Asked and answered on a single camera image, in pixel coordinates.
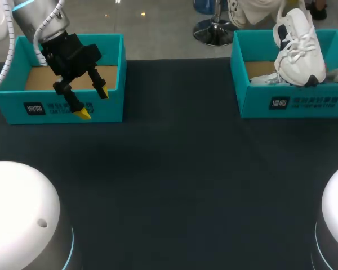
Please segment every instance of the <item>robotic arm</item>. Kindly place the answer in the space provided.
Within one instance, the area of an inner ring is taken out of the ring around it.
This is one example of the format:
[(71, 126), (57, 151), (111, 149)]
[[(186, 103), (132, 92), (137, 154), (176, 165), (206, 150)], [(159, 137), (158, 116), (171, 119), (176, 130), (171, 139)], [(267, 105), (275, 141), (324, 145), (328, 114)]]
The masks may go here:
[(27, 39), (33, 43), (39, 63), (50, 66), (55, 75), (60, 76), (53, 84), (56, 93), (64, 96), (71, 112), (82, 119), (90, 119), (70, 83), (88, 72), (99, 96), (102, 99), (108, 98), (106, 82), (95, 69), (101, 53), (97, 45), (84, 46), (76, 34), (69, 35), (66, 32), (69, 20), (62, 9), (64, 2), (65, 0), (14, 0), (8, 3), (8, 0), (0, 0), (0, 40), (7, 33), (10, 37), (8, 58), (0, 74), (0, 83), (5, 78), (14, 55), (13, 16)]

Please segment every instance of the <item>teal cardboard box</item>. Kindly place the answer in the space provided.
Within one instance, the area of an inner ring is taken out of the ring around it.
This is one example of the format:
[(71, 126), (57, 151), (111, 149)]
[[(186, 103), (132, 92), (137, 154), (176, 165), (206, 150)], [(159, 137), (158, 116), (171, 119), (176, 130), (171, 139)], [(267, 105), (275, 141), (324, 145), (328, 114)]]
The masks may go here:
[[(338, 31), (318, 30), (327, 70), (338, 68)], [(230, 59), (243, 118), (338, 117), (338, 83), (316, 87), (250, 85), (247, 63), (274, 62), (278, 48), (271, 30), (236, 31)], [(262, 69), (265, 75), (269, 70)]]
[(9, 124), (92, 123), (120, 122), (123, 117), (126, 80), (126, 55), (121, 34), (79, 34), (84, 45), (96, 44), (102, 54), (97, 62), (102, 66), (115, 66), (113, 87), (108, 89), (109, 99), (102, 100), (94, 89), (74, 90), (85, 104), (91, 120), (82, 120), (72, 114), (63, 95), (52, 87), (48, 90), (25, 89), (33, 67), (38, 67), (33, 45), (19, 36), (15, 43), (14, 59), (5, 80), (0, 86), (0, 110)]

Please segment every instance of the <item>tiled floor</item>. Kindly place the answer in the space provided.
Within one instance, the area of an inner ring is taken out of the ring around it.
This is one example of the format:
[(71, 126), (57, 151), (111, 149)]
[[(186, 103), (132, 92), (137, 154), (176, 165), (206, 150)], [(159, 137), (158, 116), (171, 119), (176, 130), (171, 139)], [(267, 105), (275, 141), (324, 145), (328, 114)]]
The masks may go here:
[[(329, 0), (328, 18), (316, 23), (317, 28), (338, 29), (334, 1), (338, 0)], [(193, 38), (193, 26), (210, 18), (194, 10), (193, 0), (66, 0), (64, 10), (70, 33), (123, 33), (129, 60), (229, 57), (232, 52), (231, 46), (210, 47)], [(0, 61), (5, 60), (7, 49), (4, 40)]]

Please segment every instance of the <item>shoe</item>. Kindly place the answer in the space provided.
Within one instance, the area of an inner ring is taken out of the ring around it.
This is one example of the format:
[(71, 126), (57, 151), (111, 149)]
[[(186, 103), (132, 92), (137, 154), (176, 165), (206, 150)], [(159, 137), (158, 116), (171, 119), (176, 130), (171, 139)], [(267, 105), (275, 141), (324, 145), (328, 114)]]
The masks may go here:
[(275, 69), (290, 84), (316, 86), (326, 78), (326, 65), (312, 16), (305, 9), (304, 1), (302, 10), (294, 8), (282, 17), (284, 8), (285, 1), (273, 28), (274, 41), (280, 49), (274, 62)]
[(312, 2), (306, 5), (306, 9), (309, 10), (313, 20), (316, 20), (316, 21), (322, 21), (327, 18), (326, 7), (327, 5), (325, 5), (324, 9), (318, 10), (317, 7), (315, 6), (315, 2)]
[(251, 86), (268, 86), (268, 85), (284, 85), (288, 86), (287, 83), (278, 73), (273, 72), (269, 75), (262, 75), (253, 77), (249, 80)]
[(237, 0), (228, 0), (228, 14), (230, 22), (239, 29), (246, 26), (246, 16)]

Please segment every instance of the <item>dark table surface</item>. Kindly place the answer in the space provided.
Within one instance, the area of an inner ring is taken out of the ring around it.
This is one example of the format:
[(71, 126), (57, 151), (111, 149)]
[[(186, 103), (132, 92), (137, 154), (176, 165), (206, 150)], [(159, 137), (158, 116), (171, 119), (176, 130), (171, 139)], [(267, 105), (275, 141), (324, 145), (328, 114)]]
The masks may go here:
[(229, 59), (129, 61), (123, 123), (0, 113), (0, 160), (52, 181), (86, 270), (307, 270), (338, 119), (241, 119)]

